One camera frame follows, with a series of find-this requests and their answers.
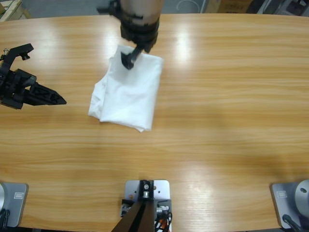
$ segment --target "floor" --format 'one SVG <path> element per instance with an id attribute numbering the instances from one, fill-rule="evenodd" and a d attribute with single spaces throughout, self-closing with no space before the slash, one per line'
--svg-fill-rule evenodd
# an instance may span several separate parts
<path id="1" fill-rule="evenodd" d="M 97 7 L 107 6 L 109 0 L 23 0 L 33 18 L 98 15 Z M 203 0 L 165 0 L 163 13 L 199 13 Z"/>

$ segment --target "silver cylinder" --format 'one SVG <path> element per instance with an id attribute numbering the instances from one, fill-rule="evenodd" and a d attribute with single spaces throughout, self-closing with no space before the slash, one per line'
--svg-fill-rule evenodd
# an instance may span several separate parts
<path id="1" fill-rule="evenodd" d="M 309 218 L 309 180 L 304 180 L 297 185 L 295 204 L 300 214 Z"/>
<path id="2" fill-rule="evenodd" d="M 120 0 L 122 10 L 127 15 L 136 15 L 141 19 L 130 18 L 136 25 L 155 23 L 161 15 L 164 0 Z"/>
<path id="3" fill-rule="evenodd" d="M 0 210 L 3 208 L 4 206 L 4 197 L 5 197 L 5 192 L 4 192 L 4 187 L 3 185 L 0 183 Z"/>

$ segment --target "gray mounting plate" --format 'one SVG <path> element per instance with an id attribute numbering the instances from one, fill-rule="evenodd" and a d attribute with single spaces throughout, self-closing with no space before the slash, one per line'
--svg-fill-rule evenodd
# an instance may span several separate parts
<path id="1" fill-rule="evenodd" d="M 125 199 L 136 202 L 139 196 L 139 186 L 139 180 L 128 180 L 126 182 Z M 170 200 L 170 188 L 167 180 L 154 180 L 154 186 L 155 200 Z"/>
<path id="2" fill-rule="evenodd" d="M 10 211 L 8 226 L 16 227 L 19 225 L 23 214 L 28 186 L 15 183 L 2 183 L 2 185 L 5 192 L 3 208 Z"/>
<path id="3" fill-rule="evenodd" d="M 271 186 L 272 195 L 276 203 L 278 222 L 285 229 L 291 227 L 282 220 L 284 214 L 288 214 L 300 226 L 299 216 L 293 207 L 293 201 L 295 200 L 294 194 L 298 184 L 298 182 L 293 182 L 273 184 Z"/>

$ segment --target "cardboard box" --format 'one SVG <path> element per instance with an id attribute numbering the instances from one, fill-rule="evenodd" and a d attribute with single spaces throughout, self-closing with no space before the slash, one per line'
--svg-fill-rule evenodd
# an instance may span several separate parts
<path id="1" fill-rule="evenodd" d="M 5 9 L 4 9 L 4 7 L 1 5 L 1 3 L 0 3 L 0 15 L 3 14 L 4 11 L 5 11 Z"/>
<path id="2" fill-rule="evenodd" d="M 206 13 L 246 13 L 253 0 L 209 0 Z"/>

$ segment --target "wood grain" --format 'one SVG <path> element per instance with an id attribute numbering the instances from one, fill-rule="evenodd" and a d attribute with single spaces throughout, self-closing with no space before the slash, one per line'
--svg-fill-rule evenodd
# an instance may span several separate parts
<path id="1" fill-rule="evenodd" d="M 1 107 L 0 180 L 29 184 L 21 226 L 111 231 L 125 181 L 170 182 L 175 231 L 279 227 L 269 186 L 309 178 L 309 18 L 163 15 L 153 130 L 87 111 L 118 44 L 109 16 L 0 24 L 0 49 L 32 43 L 21 68 L 62 106 Z"/>

